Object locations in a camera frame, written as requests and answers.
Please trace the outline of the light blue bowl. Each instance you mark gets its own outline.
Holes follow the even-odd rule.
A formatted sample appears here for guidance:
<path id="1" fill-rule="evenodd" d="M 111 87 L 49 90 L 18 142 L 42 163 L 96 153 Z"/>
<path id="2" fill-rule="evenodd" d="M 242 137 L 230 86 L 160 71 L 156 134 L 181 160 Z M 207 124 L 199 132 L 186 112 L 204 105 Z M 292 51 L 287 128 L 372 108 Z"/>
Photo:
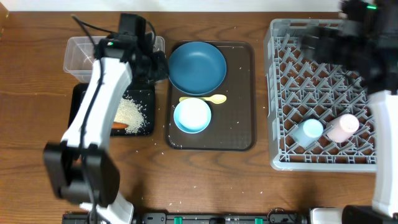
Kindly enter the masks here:
<path id="1" fill-rule="evenodd" d="M 173 119 L 179 130 L 188 134 L 197 134 L 210 124 L 211 109 L 201 99 L 188 98 L 175 107 Z"/>

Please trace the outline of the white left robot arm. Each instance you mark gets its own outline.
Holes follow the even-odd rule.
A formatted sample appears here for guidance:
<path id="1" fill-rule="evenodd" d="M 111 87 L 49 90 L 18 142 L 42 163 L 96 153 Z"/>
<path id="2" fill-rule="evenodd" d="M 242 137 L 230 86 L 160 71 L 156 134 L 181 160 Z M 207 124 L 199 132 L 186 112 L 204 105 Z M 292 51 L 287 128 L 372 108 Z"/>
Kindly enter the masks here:
<path id="1" fill-rule="evenodd" d="M 169 77 L 165 54 L 155 50 L 152 24 L 122 13 L 119 30 L 93 44 L 91 79 L 74 120 L 59 143 L 44 147 L 44 164 L 57 198 L 85 207 L 83 223 L 131 223 L 134 206 L 119 193 L 120 173 L 109 139 L 121 98 L 132 83 Z"/>

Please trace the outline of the light blue plastic cup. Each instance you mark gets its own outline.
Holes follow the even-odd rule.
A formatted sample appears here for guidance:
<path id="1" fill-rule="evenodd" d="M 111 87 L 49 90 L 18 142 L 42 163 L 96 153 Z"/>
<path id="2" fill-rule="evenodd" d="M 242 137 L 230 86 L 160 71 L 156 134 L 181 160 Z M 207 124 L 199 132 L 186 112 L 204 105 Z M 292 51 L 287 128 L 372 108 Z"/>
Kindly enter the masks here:
<path id="1" fill-rule="evenodd" d="M 295 142 L 301 147 L 308 147 L 323 134 L 323 125 L 316 119 L 308 119 L 298 125 L 292 133 Z"/>

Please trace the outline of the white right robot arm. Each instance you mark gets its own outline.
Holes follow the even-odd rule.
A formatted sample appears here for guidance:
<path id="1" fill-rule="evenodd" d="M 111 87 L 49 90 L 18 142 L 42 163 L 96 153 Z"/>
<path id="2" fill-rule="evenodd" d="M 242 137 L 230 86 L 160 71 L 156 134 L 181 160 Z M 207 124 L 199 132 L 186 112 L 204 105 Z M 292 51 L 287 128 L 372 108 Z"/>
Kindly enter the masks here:
<path id="1" fill-rule="evenodd" d="M 368 89 L 376 132 L 377 170 L 372 204 L 347 205 L 336 223 L 397 223 L 397 1 L 342 1 L 339 30 L 308 29 L 301 51 L 318 63 L 358 72 Z"/>

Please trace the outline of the pink plastic cup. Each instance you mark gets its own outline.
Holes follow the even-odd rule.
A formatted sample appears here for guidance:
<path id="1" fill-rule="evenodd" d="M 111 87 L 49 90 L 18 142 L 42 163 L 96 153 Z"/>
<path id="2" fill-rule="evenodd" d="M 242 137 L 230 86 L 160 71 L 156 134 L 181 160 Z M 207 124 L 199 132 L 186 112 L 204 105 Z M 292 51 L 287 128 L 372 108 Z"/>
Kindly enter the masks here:
<path id="1" fill-rule="evenodd" d="M 344 142 L 348 140 L 358 129 L 359 120 L 352 114 L 343 114 L 327 124 L 330 130 L 326 136 L 334 142 Z"/>

